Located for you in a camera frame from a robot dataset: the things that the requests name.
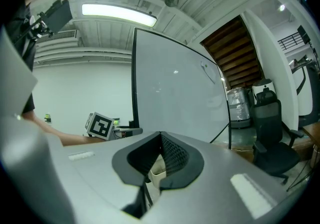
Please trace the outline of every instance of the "railing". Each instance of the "railing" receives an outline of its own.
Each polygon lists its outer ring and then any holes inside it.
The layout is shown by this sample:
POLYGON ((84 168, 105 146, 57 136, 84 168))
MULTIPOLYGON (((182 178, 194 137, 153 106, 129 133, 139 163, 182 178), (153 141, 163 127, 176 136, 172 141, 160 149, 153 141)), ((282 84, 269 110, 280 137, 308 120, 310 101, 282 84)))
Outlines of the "railing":
POLYGON ((304 41, 302 40, 299 32, 294 33, 292 35, 289 35, 289 36, 282 38, 281 40, 278 41, 278 43, 281 46, 281 49, 283 51, 285 51, 291 47, 297 46, 298 44, 301 44, 303 42, 304 41))

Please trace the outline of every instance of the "small box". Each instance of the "small box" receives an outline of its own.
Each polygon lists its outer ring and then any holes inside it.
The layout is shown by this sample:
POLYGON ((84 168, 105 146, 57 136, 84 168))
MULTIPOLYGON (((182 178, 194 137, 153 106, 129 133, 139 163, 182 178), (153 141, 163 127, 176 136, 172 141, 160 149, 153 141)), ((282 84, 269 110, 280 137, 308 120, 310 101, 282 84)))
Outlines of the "small box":
POLYGON ((92 136, 108 141, 114 121, 112 118, 97 112, 90 113, 85 123, 86 132, 92 136))

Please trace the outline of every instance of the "desk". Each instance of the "desk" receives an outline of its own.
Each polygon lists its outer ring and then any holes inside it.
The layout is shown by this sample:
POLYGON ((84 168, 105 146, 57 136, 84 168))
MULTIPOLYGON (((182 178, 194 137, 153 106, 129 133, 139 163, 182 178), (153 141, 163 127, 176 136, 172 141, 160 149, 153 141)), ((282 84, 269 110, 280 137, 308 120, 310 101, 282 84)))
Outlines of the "desk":
POLYGON ((309 136, 312 142, 320 148, 320 122, 304 126, 302 129, 309 136))

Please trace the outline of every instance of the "fluorescent light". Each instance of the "fluorescent light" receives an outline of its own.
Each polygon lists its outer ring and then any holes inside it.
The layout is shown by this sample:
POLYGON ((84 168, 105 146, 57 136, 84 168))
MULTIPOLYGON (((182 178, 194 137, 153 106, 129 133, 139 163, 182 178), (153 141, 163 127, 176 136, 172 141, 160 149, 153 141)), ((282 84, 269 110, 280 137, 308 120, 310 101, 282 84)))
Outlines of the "fluorescent light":
POLYGON ((141 23, 149 27, 153 27, 157 22, 157 18, 150 14, 131 8, 106 4, 85 3, 82 5, 82 14, 119 18, 141 23))
POLYGON ((282 11, 284 11, 286 9, 286 6, 284 5, 284 4, 281 4, 280 5, 280 11, 282 12, 282 11))

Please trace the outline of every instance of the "black office chair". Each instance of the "black office chair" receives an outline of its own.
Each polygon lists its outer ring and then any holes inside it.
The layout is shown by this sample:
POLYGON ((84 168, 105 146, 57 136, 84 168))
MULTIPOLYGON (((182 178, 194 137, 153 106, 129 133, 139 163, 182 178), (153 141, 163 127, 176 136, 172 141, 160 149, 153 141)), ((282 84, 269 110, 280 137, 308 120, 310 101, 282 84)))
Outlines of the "black office chair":
POLYGON ((288 134, 291 138, 289 145, 280 142, 283 136, 280 100, 268 88, 258 93, 256 97, 256 105, 251 108, 256 128, 253 163, 266 173, 283 178, 282 184, 286 184, 289 177, 283 173, 300 161, 299 155, 292 146, 295 139, 302 138, 304 134, 297 130, 289 130, 288 134))

